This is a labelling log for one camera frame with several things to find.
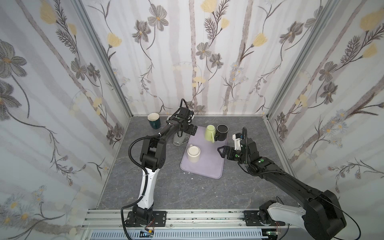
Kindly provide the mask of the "grey mug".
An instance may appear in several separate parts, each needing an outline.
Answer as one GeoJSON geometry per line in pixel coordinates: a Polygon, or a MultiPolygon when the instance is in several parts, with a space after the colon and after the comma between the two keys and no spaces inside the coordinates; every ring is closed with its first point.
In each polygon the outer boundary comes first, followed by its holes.
{"type": "Polygon", "coordinates": [[[177,147],[180,147],[181,145],[183,145],[184,143],[187,143],[189,141],[189,138],[190,138],[190,135],[189,134],[186,134],[184,132],[177,132],[175,135],[174,135],[174,138],[173,138],[173,144],[177,147]]]}

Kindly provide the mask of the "light green mug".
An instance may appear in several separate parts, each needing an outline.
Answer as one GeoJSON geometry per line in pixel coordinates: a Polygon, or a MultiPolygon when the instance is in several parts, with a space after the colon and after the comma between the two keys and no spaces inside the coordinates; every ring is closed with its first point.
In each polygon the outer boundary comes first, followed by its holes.
{"type": "Polygon", "coordinates": [[[214,143],[216,137],[216,128],[214,125],[208,125],[205,130],[205,140],[214,143]]]}

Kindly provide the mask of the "black mug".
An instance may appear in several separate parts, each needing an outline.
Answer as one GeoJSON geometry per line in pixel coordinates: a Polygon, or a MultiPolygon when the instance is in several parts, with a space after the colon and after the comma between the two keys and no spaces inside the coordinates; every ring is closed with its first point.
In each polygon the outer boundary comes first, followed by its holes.
{"type": "Polygon", "coordinates": [[[219,142],[225,141],[228,136],[228,131],[229,131],[228,126],[224,124],[218,125],[216,129],[216,134],[215,134],[215,141],[219,141],[219,142]]]}

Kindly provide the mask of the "dark teal mug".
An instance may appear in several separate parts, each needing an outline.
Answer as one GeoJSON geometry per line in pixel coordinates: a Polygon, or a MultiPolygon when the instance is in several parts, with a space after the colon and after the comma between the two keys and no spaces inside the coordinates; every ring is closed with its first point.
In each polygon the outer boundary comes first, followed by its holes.
{"type": "Polygon", "coordinates": [[[161,127],[160,115],[158,113],[151,113],[148,115],[148,121],[150,126],[157,130],[161,127]]]}

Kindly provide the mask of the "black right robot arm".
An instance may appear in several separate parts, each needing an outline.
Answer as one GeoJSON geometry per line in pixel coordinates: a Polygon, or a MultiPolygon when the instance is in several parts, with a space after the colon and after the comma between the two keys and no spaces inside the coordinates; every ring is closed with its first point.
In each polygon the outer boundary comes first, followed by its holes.
{"type": "Polygon", "coordinates": [[[284,222],[305,229],[316,240],[330,240],[347,225],[338,198],[331,191],[322,192],[286,173],[272,160],[260,156],[256,143],[242,140],[240,150],[222,146],[222,158],[247,166],[246,172],[260,177],[295,199],[298,207],[270,200],[260,206],[258,220],[263,225],[284,222]]]}

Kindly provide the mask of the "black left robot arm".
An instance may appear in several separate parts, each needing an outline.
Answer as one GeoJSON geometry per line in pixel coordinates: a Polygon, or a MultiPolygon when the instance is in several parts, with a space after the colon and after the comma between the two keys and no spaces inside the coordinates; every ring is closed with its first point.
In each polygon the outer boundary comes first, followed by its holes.
{"type": "Polygon", "coordinates": [[[137,223],[148,226],[153,221],[154,191],[158,173],[166,161],[167,143],[175,134],[195,135],[197,127],[192,124],[193,117],[192,110],[180,107],[155,135],[138,138],[130,145],[129,158],[141,168],[142,183],[138,200],[122,207],[122,210],[132,207],[133,218],[137,223]],[[143,145],[140,162],[137,162],[132,156],[132,149],[140,141],[143,145]]]}

